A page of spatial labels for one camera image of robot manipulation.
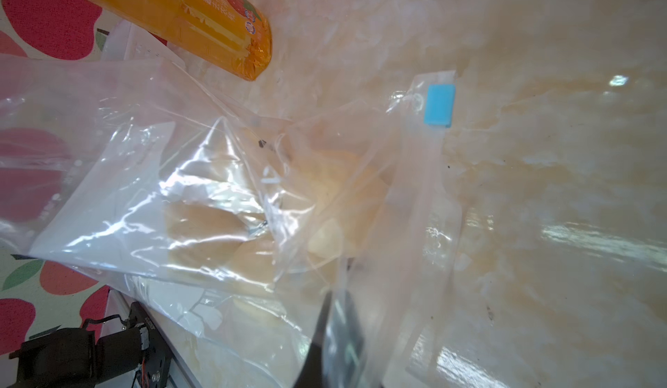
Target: patterned fabric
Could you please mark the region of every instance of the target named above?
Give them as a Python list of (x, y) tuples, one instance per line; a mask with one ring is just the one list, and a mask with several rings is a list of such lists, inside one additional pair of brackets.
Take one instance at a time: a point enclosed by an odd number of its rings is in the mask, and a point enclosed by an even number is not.
[[(0, 53), (36, 59), (99, 59), (107, 35), (120, 20), (87, 0), (1, 4)], [(108, 293), (109, 287), (58, 263), (0, 249), (0, 356), (28, 339), (103, 317)], [(6, 385), (2, 377), (0, 385)]]

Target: blue tag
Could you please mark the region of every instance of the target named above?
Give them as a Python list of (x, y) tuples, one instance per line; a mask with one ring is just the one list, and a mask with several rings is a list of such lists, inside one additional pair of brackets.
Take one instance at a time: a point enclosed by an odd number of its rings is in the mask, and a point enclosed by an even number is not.
[(454, 84), (431, 84), (426, 96), (426, 110), (423, 113), (423, 122), (426, 125), (452, 125), (452, 110), (454, 109)]

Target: food in bag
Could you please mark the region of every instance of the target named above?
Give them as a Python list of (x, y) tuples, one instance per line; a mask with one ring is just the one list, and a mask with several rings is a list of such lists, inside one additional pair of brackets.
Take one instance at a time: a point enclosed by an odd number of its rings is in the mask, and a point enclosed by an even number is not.
[[(3, 91), (0, 131), (58, 137), (85, 127), (71, 142), (61, 138), (61, 159), (0, 152), (0, 174), (39, 167), (62, 178), (39, 222), (0, 215), (10, 247), (114, 283), (277, 373), (269, 343), (301, 352), (333, 290), (335, 303), (355, 300), (365, 334), (356, 375), (381, 376), (394, 345), (386, 335), (398, 329), (418, 275), (442, 140), (403, 109), (409, 101), (290, 122), (258, 117), (162, 60), (0, 55), (0, 65), (10, 70), (0, 84), (12, 73), (31, 80)], [(29, 117), (36, 108), (54, 121)], [(345, 322), (331, 320), (329, 343), (346, 344)], [(250, 343), (253, 335), (262, 340)], [(332, 381), (346, 374), (344, 359), (331, 358)]]

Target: wire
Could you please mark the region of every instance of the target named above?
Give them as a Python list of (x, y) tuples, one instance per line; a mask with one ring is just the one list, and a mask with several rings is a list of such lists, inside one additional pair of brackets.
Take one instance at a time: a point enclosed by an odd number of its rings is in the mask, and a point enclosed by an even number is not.
[(148, 378), (146, 378), (146, 355), (144, 355), (141, 361), (141, 388), (146, 388), (146, 386), (148, 386)]
[(102, 323), (106, 323), (109, 320), (113, 319), (119, 319), (123, 326), (127, 326), (127, 320), (121, 319), (120, 314), (114, 314), (110, 315), (109, 317), (104, 317), (103, 319), (95, 320), (95, 319), (86, 319), (83, 324), (81, 325), (82, 329), (87, 329), (89, 325), (101, 325)]

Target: red apple pattern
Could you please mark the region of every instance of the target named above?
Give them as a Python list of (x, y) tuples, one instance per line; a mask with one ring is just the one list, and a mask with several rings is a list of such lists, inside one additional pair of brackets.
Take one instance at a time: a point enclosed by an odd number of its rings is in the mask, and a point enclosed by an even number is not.
[[(96, 292), (93, 292), (86, 301), (84, 301), (79, 310), (79, 316), (81, 316), (81, 324), (83, 325), (84, 320), (86, 319), (103, 319), (107, 310), (107, 300), (109, 299), (109, 287), (105, 285), (104, 287), (98, 289)], [(88, 330), (95, 331), (95, 340), (99, 339), (99, 334), (102, 331), (102, 325), (90, 325)]]
[(93, 26), (102, 8), (88, 0), (2, 0), (22, 40), (58, 59), (82, 59), (95, 45)]
[[(117, 21), (113, 14), (105, 11), (105, 18), (96, 22), (102, 10), (87, 0), (0, 0), (0, 2), (7, 16), (7, 19), (0, 23), (0, 53), (20, 57), (42, 59), (43, 55), (35, 53), (32, 48), (24, 50), (21, 45), (25, 44), (20, 43), (19, 38), (39, 52), (57, 59), (94, 58), (97, 51), (93, 49), (96, 45), (96, 26), (100, 25), (101, 29), (108, 32)], [(1, 80), (0, 99), (4, 99), (19, 97), (31, 82), (31, 77), (29, 73), (17, 74), (14, 71), (11, 76)], [(0, 109), (0, 118), (11, 110), (7, 106)], [(32, 145), (36, 146), (26, 147), (24, 146), (26, 141), (34, 141)], [(69, 155), (65, 143), (45, 131), (39, 129), (32, 129), (29, 132), (0, 131), (0, 158), (4, 151), (4, 155), (14, 157), (32, 155), (38, 159), (40, 155), (44, 156), (48, 149), (51, 150), (51, 154), (62, 157)], [(61, 173), (57, 171), (36, 173), (37, 170), (25, 170), (23, 173), (15, 171), (0, 169), (0, 213), (4, 210), (4, 214), (13, 221), (35, 218), (60, 190)], [(16, 207), (13, 197), (16, 194), (25, 194), (20, 191), (30, 184), (36, 186), (38, 191), (28, 197), (23, 195), (25, 200), (22, 204), (25, 207)], [(45, 291), (36, 291), (36, 284), (41, 285)], [(45, 324), (53, 328), (71, 326), (71, 322), (62, 323), (52, 318), (50, 312), (53, 308), (64, 308), (59, 307), (61, 297), (69, 300), (63, 305), (70, 306), (75, 299), (80, 299), (79, 303), (83, 303), (85, 296), (81, 291), (94, 285), (97, 283), (93, 279), (54, 262), (44, 263), (18, 255), (14, 259), (8, 257), (0, 268), (0, 321), (3, 323), (0, 326), (0, 355), (20, 348), (28, 336), (27, 332), (35, 325), (36, 318), (41, 321), (42, 327)], [(108, 287), (102, 287), (88, 297), (80, 309), (78, 306), (68, 307), (71, 311), (67, 314), (71, 317), (103, 317), (108, 291)], [(66, 317), (63, 312), (55, 316)]]
[(0, 356), (21, 347), (34, 320), (34, 305), (17, 298), (0, 299)]
[(92, 287), (97, 281), (58, 262), (46, 261), (39, 274), (39, 284), (49, 294), (70, 295)]
[(60, 192), (64, 171), (45, 165), (66, 164), (71, 157), (65, 142), (51, 133), (12, 128), (0, 131), (2, 159), (14, 167), (0, 168), (0, 218), (21, 223), (37, 218)]

